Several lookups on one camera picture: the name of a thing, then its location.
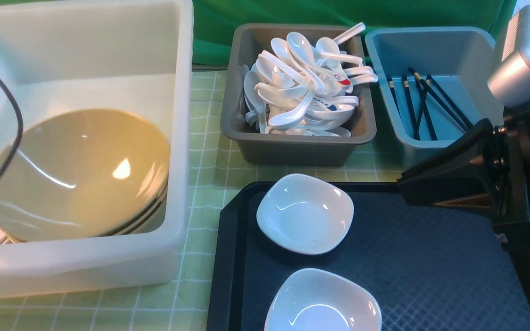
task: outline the stacked bowls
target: stacked bowls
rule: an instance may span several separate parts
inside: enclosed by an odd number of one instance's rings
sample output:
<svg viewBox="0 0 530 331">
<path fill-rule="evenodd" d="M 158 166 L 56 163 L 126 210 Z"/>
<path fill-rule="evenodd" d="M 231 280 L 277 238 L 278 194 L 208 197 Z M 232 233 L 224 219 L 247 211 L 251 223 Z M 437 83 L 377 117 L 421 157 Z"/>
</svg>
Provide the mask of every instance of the stacked bowls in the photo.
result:
<svg viewBox="0 0 530 331">
<path fill-rule="evenodd" d="M 52 117 L 24 132 L 0 180 L 0 228 L 16 243 L 157 228 L 169 157 L 161 130 L 135 115 L 86 109 Z"/>
</svg>

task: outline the green fabric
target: green fabric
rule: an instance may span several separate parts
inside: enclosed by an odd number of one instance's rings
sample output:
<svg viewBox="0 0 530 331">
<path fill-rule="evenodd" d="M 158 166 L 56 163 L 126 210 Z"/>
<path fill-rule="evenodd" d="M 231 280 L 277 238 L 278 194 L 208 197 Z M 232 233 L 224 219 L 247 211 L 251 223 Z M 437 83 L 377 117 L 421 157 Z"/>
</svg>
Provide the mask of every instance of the green fabric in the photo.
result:
<svg viewBox="0 0 530 331">
<path fill-rule="evenodd" d="M 0 0 L 0 5 L 31 0 Z M 194 0 L 194 63 L 227 65 L 245 23 L 381 27 L 473 26 L 496 36 L 517 0 Z"/>
</svg>

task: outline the green checkered tablecloth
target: green checkered tablecloth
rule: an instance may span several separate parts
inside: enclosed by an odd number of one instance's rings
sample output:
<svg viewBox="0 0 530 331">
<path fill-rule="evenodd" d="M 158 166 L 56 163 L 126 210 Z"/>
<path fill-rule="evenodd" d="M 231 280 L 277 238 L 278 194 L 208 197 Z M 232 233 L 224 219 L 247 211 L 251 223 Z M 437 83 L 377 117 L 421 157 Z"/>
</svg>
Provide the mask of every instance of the green checkered tablecloth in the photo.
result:
<svg viewBox="0 0 530 331">
<path fill-rule="evenodd" d="M 219 132 L 226 72 L 193 73 L 190 119 L 189 230 L 175 281 L 0 300 L 0 331 L 204 331 L 219 211 L 245 185 L 302 172 L 327 181 L 391 182 L 402 170 L 387 115 L 377 112 L 377 136 L 343 167 L 248 164 Z"/>
</svg>

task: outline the gray plastic bin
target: gray plastic bin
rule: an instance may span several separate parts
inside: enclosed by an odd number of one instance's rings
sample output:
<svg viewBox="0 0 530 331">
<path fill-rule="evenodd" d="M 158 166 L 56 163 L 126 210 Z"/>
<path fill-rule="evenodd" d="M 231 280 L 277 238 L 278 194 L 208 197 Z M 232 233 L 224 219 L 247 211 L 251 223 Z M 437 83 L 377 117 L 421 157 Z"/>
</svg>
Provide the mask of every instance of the gray plastic bin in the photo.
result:
<svg viewBox="0 0 530 331">
<path fill-rule="evenodd" d="M 431 141 L 424 117 L 419 130 L 421 140 L 413 138 L 402 75 L 408 77 L 415 114 L 419 111 L 420 98 L 408 67 L 414 67 L 423 77 L 431 74 L 472 123 L 488 118 L 494 125 L 502 124 L 503 106 L 492 96 L 486 83 L 494 48 L 494 40 L 488 32 L 472 27 L 380 29 L 366 35 L 365 44 L 379 77 L 394 132 L 402 143 L 404 167 L 433 155 L 463 134 L 433 97 L 428 96 L 427 109 L 439 140 Z M 392 76 L 396 87 L 400 115 L 387 75 Z"/>
<path fill-rule="evenodd" d="M 369 84 L 356 86 L 360 107 L 343 125 L 352 137 L 308 137 L 259 134 L 244 121 L 247 111 L 242 90 L 240 67 L 249 68 L 261 51 L 271 52 L 271 39 L 286 39 L 289 32 L 303 34 L 313 44 L 318 38 L 334 38 L 346 27 L 296 24 L 247 24 L 234 32 L 228 67 L 220 128 L 228 138 L 237 141 L 242 157 L 249 163 L 290 164 L 296 166 L 342 166 L 357 145 L 369 142 L 376 134 L 374 107 Z M 361 38 L 356 37 L 341 45 L 348 54 L 363 57 Z"/>
</svg>

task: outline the black chopstick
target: black chopstick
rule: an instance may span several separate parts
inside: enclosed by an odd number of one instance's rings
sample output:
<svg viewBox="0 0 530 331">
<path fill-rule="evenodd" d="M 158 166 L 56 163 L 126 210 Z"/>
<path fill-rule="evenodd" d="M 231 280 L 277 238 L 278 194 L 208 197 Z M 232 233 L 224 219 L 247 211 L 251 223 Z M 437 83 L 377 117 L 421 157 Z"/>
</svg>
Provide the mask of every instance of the black chopstick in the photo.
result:
<svg viewBox="0 0 530 331">
<path fill-rule="evenodd" d="M 392 81 L 392 76 L 388 75 L 387 78 L 387 84 L 390 87 L 390 91 L 392 92 L 392 98 L 394 98 L 394 103 L 396 104 L 396 110 L 398 111 L 398 115 L 400 115 L 400 108 L 398 108 L 398 99 L 396 99 L 396 89 L 394 88 L 394 82 Z"/>
<path fill-rule="evenodd" d="M 406 94 L 406 103 L 408 104 L 408 113 L 410 114 L 410 123 L 412 124 L 412 131 L 414 131 L 414 139 L 420 140 L 418 130 L 415 130 L 417 126 L 416 116 L 414 114 L 414 106 L 412 105 L 410 85 L 408 84 L 408 78 L 405 75 L 402 76 L 402 85 L 404 85 L 404 93 Z"/>
<path fill-rule="evenodd" d="M 446 105 L 443 100 L 441 100 L 440 96 L 435 91 L 433 91 L 433 88 L 431 88 L 425 82 L 425 80 L 422 79 L 421 75 L 419 75 L 419 73 L 417 73 L 416 70 L 414 70 L 412 67 L 408 67 L 408 71 L 410 71 L 414 78 L 420 82 L 420 84 L 425 88 L 425 90 L 427 90 L 427 92 L 429 92 L 431 97 L 433 97 L 437 101 L 437 103 L 439 103 L 439 105 L 444 109 L 444 111 L 447 112 L 451 119 L 453 119 L 457 123 L 457 125 L 459 125 L 459 127 L 463 129 L 464 132 L 467 132 L 467 126 L 465 126 L 465 124 L 460 119 L 458 119 L 458 117 L 453 113 L 453 111 L 451 111 L 448 105 Z"/>
<path fill-rule="evenodd" d="M 468 128 L 471 128 L 473 126 L 473 124 L 469 121 L 469 119 L 467 119 L 467 117 L 465 116 L 465 114 L 461 111 L 461 109 L 459 109 L 459 107 L 457 107 L 457 105 L 455 104 L 455 102 L 453 102 L 453 100 L 451 100 L 451 98 L 448 96 L 448 94 L 445 93 L 445 91 L 441 88 L 441 86 L 439 85 L 439 83 L 437 83 L 437 81 L 435 80 L 435 78 L 431 77 L 431 75 L 427 75 L 426 76 L 426 79 L 427 80 L 432 80 L 433 81 L 433 85 L 437 88 L 437 90 L 439 90 L 440 94 L 442 94 L 442 96 L 445 98 L 445 100 L 451 105 L 451 107 L 453 108 L 453 110 L 455 111 L 455 113 L 457 113 L 457 115 L 459 116 L 459 118 L 463 121 L 463 123 L 465 124 L 465 126 L 467 126 Z"/>
<path fill-rule="evenodd" d="M 418 90 L 418 94 L 421 97 L 421 110 L 418 112 L 418 117 L 416 118 L 415 132 L 418 132 L 418 130 L 420 130 L 422 115 L 425 114 L 426 125 L 429 127 L 429 135 L 431 136 L 431 140 L 438 140 L 437 132 L 435 132 L 435 126 L 433 126 L 433 120 L 431 119 L 431 114 L 429 113 L 429 108 L 426 106 L 427 91 L 426 89 L 421 88 L 421 83 L 419 81 L 415 80 L 415 82 L 416 89 Z M 431 80 L 427 78 L 426 83 L 431 84 Z"/>
</svg>

